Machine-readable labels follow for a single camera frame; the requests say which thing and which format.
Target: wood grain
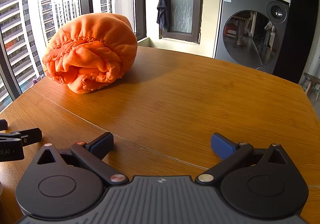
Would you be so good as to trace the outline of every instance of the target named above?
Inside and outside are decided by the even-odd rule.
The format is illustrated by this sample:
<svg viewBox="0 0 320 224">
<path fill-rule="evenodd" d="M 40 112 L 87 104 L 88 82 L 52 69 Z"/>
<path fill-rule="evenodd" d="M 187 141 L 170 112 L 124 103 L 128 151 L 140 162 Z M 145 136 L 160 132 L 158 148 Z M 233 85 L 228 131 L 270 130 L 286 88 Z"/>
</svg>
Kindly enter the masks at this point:
<svg viewBox="0 0 320 224">
<path fill-rule="evenodd" d="M 320 188 L 309 188 L 309 197 L 304 206 L 301 217 L 309 224 L 319 223 L 320 219 Z"/>
<path fill-rule="evenodd" d="M 266 148 L 280 143 L 310 186 L 320 186 L 320 123 L 292 82 L 206 57 L 139 47 L 132 69 L 107 88 L 78 95 L 45 78 L 33 87 L 85 120 L 148 150 L 199 167 L 220 160 L 219 132 Z"/>
<path fill-rule="evenodd" d="M 42 142 L 24 148 L 24 160 L 0 163 L 0 182 L 4 188 L 0 196 L 0 223 L 14 224 L 22 216 L 15 200 L 15 188 L 42 145 L 50 142 L 57 148 L 67 148 L 77 141 L 89 142 L 104 130 L 71 114 L 33 89 L 20 96 L 0 117 L 8 121 L 8 131 L 39 127 L 43 134 Z M 204 171 L 202 168 L 138 147 L 117 136 L 114 150 L 104 161 L 129 177 L 178 174 L 195 178 Z"/>
</svg>

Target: washer door glass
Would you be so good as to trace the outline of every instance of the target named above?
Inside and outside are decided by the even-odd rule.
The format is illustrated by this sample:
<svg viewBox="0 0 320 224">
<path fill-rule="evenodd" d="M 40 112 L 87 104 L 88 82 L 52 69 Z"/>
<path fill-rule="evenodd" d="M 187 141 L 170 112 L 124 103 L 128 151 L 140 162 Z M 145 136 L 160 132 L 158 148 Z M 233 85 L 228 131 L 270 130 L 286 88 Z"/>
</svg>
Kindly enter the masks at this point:
<svg viewBox="0 0 320 224">
<path fill-rule="evenodd" d="M 279 44 L 271 20 L 250 10 L 238 12 L 227 21 L 223 42 L 236 62 L 254 69 L 267 64 L 275 56 Z"/>
</svg>

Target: table seam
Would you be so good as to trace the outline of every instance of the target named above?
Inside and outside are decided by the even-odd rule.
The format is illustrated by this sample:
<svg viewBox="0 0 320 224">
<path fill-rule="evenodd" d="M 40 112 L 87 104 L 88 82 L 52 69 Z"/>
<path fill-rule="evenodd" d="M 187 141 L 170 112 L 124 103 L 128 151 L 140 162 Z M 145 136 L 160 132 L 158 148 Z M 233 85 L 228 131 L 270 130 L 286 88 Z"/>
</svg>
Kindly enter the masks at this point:
<svg viewBox="0 0 320 224">
<path fill-rule="evenodd" d="M 38 94 L 40 94 L 41 96 L 45 97 L 45 98 L 46 98 L 46 99 L 48 99 L 50 102 L 52 102 L 52 103 L 56 104 L 57 106 L 61 107 L 61 108 L 62 108 L 62 109 L 64 109 L 65 111 L 69 112 L 70 114 L 75 115 L 76 117 L 78 117 L 78 118 L 80 118 L 80 119 L 82 119 L 82 120 L 84 120 L 84 121 L 88 122 L 89 124 L 91 124 L 91 125 L 93 125 L 93 126 L 95 126 L 95 127 L 99 128 L 99 129 L 101 129 L 101 130 L 103 130 L 103 131 L 105 131 L 105 132 L 109 132 L 107 129 L 104 129 L 104 128 L 102 128 L 102 127 L 98 126 L 98 125 L 95 125 L 94 123 L 92 123 L 92 122 L 90 122 L 90 121 L 88 121 L 88 120 L 86 120 L 86 119 L 84 119 L 84 118 L 82 118 L 82 117 L 78 116 L 77 114 L 72 113 L 72 112 L 71 112 L 71 111 L 69 111 L 68 109 L 66 109 L 66 108 L 64 108 L 64 107 L 60 106 L 59 104 L 55 103 L 54 101 L 50 100 L 49 98 L 47 98 L 46 96 L 44 96 L 42 93 L 38 92 L 37 90 L 33 89 L 33 91 L 37 92 Z M 136 143 L 134 143 L 134 142 L 130 142 L 129 140 L 127 140 L 127 139 L 125 139 L 125 138 L 123 138 L 123 137 L 120 137 L 120 136 L 118 136 L 118 135 L 115 135 L 115 134 L 114 134 L 114 136 L 116 136 L 116 137 L 118 137 L 118 138 L 120 138 L 120 139 L 122 139 L 122 140 L 124 140 L 124 141 L 126 141 L 126 142 L 129 142 L 129 143 L 131 143 L 131 144 L 133 144 L 133 145 L 135 145 L 135 146 L 137 146 L 137 147 L 140 147 L 140 148 L 142 148 L 142 149 L 148 150 L 148 151 L 153 152 L 153 153 L 155 153 L 155 154 L 158 154 L 158 155 L 164 156 L 164 157 L 166 157 L 166 158 L 172 159 L 172 160 L 174 160 L 174 161 L 181 162 L 181 163 L 185 163 L 185 164 L 188 164 L 188 165 L 191 165 L 191 166 L 194 166 L 194 167 L 200 168 L 200 169 L 202 169 L 202 170 L 207 170 L 207 169 L 208 169 L 208 168 L 205 168 L 205 167 L 202 167 L 202 166 L 199 166 L 199 165 L 193 164 L 193 163 L 189 163 L 189 162 L 186 162 L 186 161 L 182 161 L 182 160 L 179 160 L 179 159 L 177 159 L 177 158 L 174 158 L 174 157 L 171 157 L 171 156 L 168 156 L 168 155 L 165 155 L 165 154 L 159 153 L 159 152 L 157 152 L 157 151 L 154 151 L 154 150 L 149 149 L 149 148 L 147 148 L 147 147 L 141 146 L 141 145 L 136 144 Z"/>
</svg>

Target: orange fleece blanket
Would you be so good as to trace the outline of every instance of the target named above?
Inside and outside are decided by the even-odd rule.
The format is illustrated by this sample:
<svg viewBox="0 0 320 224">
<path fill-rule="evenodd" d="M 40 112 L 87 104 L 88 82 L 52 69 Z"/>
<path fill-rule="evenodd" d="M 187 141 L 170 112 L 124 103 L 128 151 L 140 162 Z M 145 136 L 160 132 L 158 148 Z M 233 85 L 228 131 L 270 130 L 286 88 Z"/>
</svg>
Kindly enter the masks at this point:
<svg viewBox="0 0 320 224">
<path fill-rule="evenodd" d="M 81 15 L 50 39 L 42 59 L 44 72 L 75 93 L 88 93 L 123 77 L 134 62 L 137 47 L 125 16 Z"/>
</svg>

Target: stool leg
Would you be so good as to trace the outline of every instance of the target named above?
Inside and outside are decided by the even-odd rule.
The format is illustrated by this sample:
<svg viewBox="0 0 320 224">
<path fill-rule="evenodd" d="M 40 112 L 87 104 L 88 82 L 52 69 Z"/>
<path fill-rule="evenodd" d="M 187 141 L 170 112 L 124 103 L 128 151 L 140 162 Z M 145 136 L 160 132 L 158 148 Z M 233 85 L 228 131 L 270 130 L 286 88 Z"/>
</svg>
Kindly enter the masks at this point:
<svg viewBox="0 0 320 224">
<path fill-rule="evenodd" d="M 312 82 L 309 82 L 308 87 L 307 87 L 307 89 L 306 89 L 306 94 L 308 94 L 308 91 L 309 91 L 309 89 L 311 88 L 311 84 L 312 84 Z"/>
</svg>

